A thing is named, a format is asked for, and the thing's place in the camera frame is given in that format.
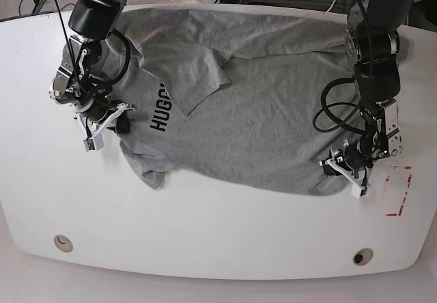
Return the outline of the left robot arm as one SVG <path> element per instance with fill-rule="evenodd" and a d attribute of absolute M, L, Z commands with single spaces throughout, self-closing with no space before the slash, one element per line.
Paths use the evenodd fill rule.
<path fill-rule="evenodd" d="M 344 176 L 352 185 L 352 195 L 364 197 L 370 189 L 374 162 L 397 156 L 402 151 L 395 96 L 401 82 L 397 55 L 401 48 L 399 26 L 408 16 L 414 0 L 354 0 L 348 14 L 346 55 L 353 76 L 331 81 L 322 91 L 319 114 L 325 114 L 335 131 L 343 128 L 359 134 L 352 143 L 332 149 L 320 161 L 325 174 Z M 349 103 L 352 112 L 340 119 L 331 112 L 328 93 L 334 87 L 354 83 L 358 102 Z"/>

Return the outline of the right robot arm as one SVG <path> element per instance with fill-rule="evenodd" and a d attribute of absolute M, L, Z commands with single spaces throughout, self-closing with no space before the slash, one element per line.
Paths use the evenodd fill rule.
<path fill-rule="evenodd" d="M 110 100 L 113 86 L 127 72 L 131 49 L 129 41 L 115 22 L 127 0 L 78 0 L 67 27 L 74 35 L 66 36 L 66 51 L 51 84 L 49 95 L 58 104 L 74 107 L 74 117 L 84 132 L 87 151 L 103 148 L 102 131 L 106 128 L 126 133 L 130 130 L 127 111 L 133 104 Z M 104 41 L 114 35 L 124 45 L 124 64 L 115 78 L 103 80 L 92 74 L 92 68 L 102 57 Z"/>

